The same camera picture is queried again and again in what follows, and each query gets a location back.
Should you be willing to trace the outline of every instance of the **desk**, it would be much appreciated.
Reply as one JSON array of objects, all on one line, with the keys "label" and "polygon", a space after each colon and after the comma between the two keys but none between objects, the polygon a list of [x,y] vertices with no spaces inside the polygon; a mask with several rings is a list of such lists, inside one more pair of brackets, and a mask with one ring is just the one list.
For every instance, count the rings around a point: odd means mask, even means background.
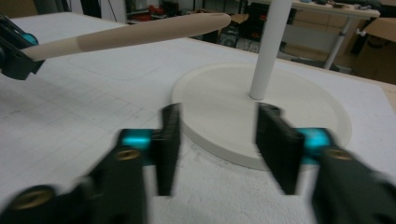
[{"label": "desk", "polygon": [[[271,0],[253,0],[253,2],[269,5]],[[377,10],[356,10],[352,5],[345,5],[344,8],[335,8],[327,4],[325,6],[318,5],[314,2],[302,3],[299,0],[293,0],[292,7],[298,10],[315,11],[318,13],[332,14],[347,17],[346,22],[339,35],[330,35],[320,31],[311,32],[308,29],[288,25],[283,40],[288,43],[295,43],[313,49],[322,49],[329,51],[323,67],[330,69],[341,44],[344,41],[346,33],[349,29],[352,19],[370,20],[371,18],[378,18],[379,12]]]},{"label": "desk", "polygon": [[[72,13],[13,21],[41,43],[122,26]],[[158,110],[191,70],[256,61],[254,53],[182,38],[49,59],[26,81],[0,76],[0,204],[32,185],[69,189],[119,129],[158,128]],[[276,68],[338,99],[352,119],[347,148],[396,176],[396,116],[377,82],[282,60]],[[394,95],[396,87],[389,89]],[[286,197],[269,173],[218,159],[183,136],[176,196],[152,200],[154,223],[314,223],[307,199],[314,174],[303,172],[300,195]]]}]

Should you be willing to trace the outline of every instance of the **wooden dowel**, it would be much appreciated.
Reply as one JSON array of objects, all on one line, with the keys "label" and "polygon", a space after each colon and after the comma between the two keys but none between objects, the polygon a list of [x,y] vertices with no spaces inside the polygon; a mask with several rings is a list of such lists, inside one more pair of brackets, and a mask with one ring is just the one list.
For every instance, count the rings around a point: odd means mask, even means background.
[{"label": "wooden dowel", "polygon": [[70,37],[32,46],[23,49],[22,52],[37,62],[74,53],[207,34],[227,26],[230,21],[230,16],[224,13],[197,13]]}]

